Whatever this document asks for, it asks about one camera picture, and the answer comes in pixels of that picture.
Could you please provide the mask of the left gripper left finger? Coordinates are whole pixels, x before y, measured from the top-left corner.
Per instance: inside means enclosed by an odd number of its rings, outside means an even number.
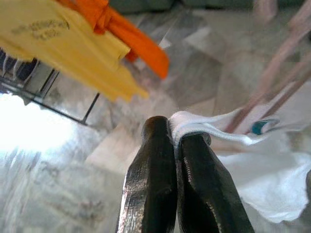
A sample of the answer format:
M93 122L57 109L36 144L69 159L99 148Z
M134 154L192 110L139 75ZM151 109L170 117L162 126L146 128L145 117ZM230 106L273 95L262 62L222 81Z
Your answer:
M172 233L177 209L177 178L169 121L146 120L142 144L125 175L118 233Z

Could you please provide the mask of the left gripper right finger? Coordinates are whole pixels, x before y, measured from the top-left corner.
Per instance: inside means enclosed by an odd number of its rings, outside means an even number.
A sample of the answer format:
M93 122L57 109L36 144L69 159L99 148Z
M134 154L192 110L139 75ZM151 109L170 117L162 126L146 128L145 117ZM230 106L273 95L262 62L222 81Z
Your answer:
M183 233L252 233L229 171L209 134L187 134L177 151L178 222Z

